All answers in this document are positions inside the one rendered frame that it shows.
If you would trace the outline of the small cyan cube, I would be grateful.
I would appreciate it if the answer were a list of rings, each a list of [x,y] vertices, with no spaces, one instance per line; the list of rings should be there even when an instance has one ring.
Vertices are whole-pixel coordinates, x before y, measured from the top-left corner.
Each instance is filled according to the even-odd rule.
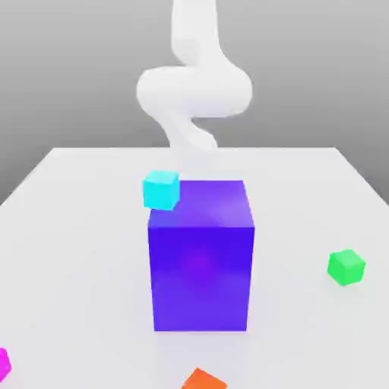
[[[143,180],[144,206],[154,210],[173,210],[179,201],[179,174],[152,170]]]

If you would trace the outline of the large purple box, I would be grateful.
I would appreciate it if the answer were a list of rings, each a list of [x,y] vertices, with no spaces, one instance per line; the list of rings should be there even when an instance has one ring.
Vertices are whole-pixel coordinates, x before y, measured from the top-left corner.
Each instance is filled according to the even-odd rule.
[[[244,331],[255,223],[241,180],[183,181],[148,225],[156,331]]]

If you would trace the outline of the small orange cube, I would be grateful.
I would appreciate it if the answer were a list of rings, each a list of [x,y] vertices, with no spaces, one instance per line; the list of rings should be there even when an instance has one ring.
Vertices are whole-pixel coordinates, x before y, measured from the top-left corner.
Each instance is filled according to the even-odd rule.
[[[204,370],[196,368],[181,389],[227,389],[227,384]]]

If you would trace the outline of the small green cube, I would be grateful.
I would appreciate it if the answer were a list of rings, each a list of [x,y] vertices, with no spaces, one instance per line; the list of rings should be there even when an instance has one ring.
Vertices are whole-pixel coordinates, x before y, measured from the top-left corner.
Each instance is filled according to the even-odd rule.
[[[352,249],[330,253],[327,273],[341,286],[362,280],[366,262]]]

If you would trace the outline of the small magenta cube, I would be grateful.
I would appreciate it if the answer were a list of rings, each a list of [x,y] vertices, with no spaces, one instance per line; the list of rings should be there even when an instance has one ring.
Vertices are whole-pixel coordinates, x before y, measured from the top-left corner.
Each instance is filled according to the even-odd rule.
[[[8,376],[11,371],[11,363],[7,350],[0,347],[0,383]]]

